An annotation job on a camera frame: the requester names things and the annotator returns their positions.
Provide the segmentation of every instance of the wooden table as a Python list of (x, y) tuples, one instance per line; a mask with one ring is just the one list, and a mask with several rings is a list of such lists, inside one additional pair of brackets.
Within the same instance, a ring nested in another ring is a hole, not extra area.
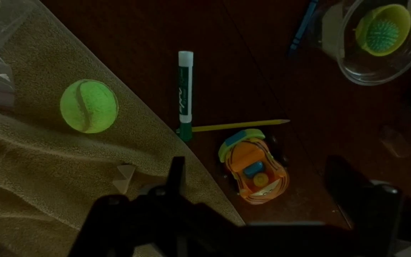
[(358, 87), (307, 45), (287, 58), (307, 0), (42, 2), (171, 128), (178, 125), (178, 49), (195, 52), (194, 124), (292, 119), (271, 128), (289, 161), (292, 182), (264, 205), (244, 202), (222, 176), (217, 148), (227, 131), (195, 134), (189, 144), (247, 221), (344, 225), (322, 186), (329, 154), (341, 154), (365, 175), (392, 181), (411, 195), (411, 156), (395, 158), (379, 142), (381, 126), (398, 118), (411, 71), (381, 87)]

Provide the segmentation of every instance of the green tennis ball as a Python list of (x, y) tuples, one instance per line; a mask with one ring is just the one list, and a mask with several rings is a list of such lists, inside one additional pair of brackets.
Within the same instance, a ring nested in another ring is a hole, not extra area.
[(107, 129), (115, 121), (118, 101), (104, 82), (78, 79), (64, 89), (60, 111), (70, 126), (92, 134)]
[(375, 52), (391, 51), (399, 34), (396, 24), (386, 19), (375, 19), (366, 31), (366, 47)]

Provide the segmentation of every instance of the toy car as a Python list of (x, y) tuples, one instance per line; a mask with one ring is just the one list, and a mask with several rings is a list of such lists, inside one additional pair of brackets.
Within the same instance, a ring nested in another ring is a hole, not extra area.
[(237, 179), (239, 195), (249, 204), (264, 204), (288, 186), (288, 172), (272, 156), (261, 129), (247, 128), (219, 146), (219, 161)]

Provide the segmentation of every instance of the green ball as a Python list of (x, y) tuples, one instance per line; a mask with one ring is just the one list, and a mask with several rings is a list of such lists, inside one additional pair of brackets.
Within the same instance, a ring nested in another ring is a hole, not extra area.
[(70, 126), (92, 134), (107, 129), (117, 119), (118, 99), (104, 82), (85, 78), (64, 89), (60, 111)]

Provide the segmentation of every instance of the beige cloth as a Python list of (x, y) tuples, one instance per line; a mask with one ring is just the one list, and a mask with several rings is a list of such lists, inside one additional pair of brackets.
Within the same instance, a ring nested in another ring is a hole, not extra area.
[[(65, 255), (92, 201), (117, 192), (117, 165), (137, 166), (127, 195), (164, 181), (174, 155), (187, 158), (187, 196), (237, 224), (242, 219), (178, 136), (38, 1), (5, 44), (15, 107), (0, 111), (0, 255)], [(107, 82), (120, 101), (115, 124), (80, 134), (58, 112), (78, 78)]]

